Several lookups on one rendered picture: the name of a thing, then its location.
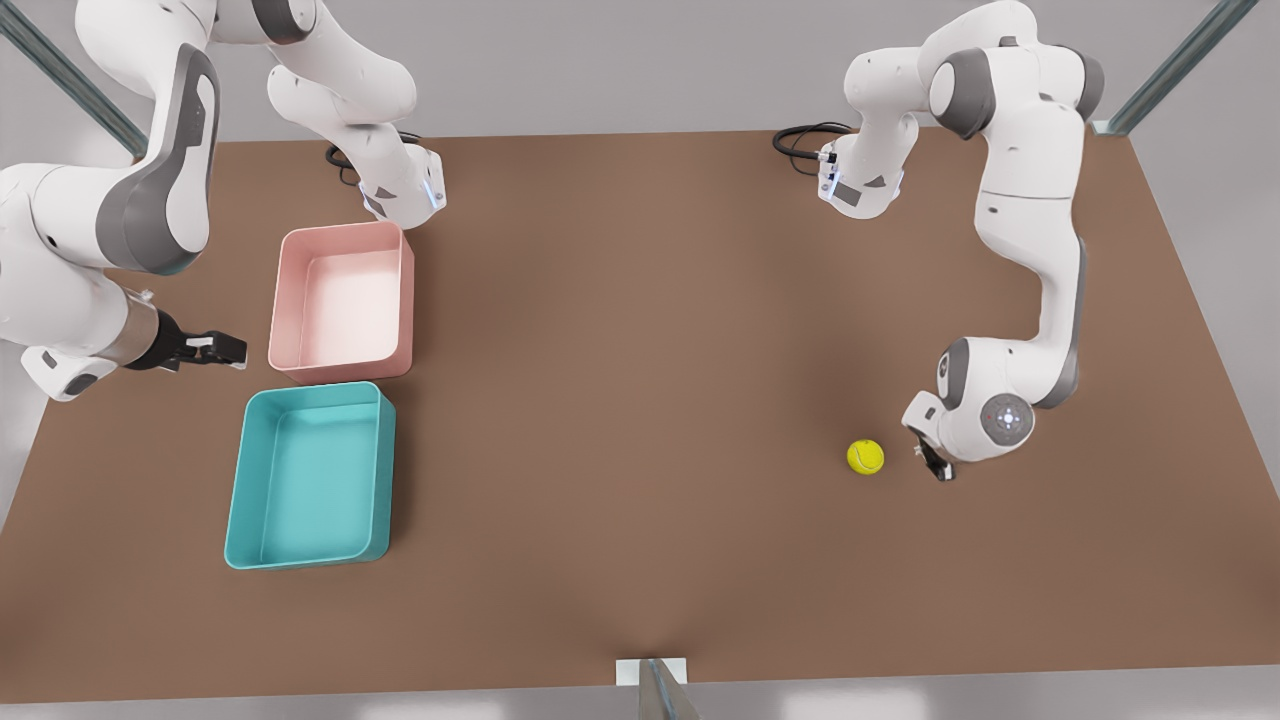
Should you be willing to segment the silver frame post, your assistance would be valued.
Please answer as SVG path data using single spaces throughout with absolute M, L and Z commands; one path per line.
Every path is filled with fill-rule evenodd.
M 703 720 L 689 698 L 687 660 L 618 659 L 614 684 L 637 689 L 637 720 Z
M 1260 3 L 1261 0 L 1217 0 L 1110 118 L 1091 122 L 1094 135 L 1128 137 Z
M 140 127 L 12 0 L 0 0 L 0 35 L 104 128 L 134 161 L 143 158 L 147 138 Z

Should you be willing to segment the teal rectangular tray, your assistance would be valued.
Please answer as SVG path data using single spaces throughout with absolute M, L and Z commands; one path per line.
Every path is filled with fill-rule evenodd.
M 224 561 L 236 570 L 380 559 L 390 543 L 396 407 L 369 380 L 250 398 Z

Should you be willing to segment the pink rectangular tray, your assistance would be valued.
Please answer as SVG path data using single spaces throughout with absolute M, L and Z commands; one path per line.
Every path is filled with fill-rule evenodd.
M 280 246 L 270 366 L 302 386 L 406 374 L 413 278 L 413 251 L 393 222 L 292 231 Z

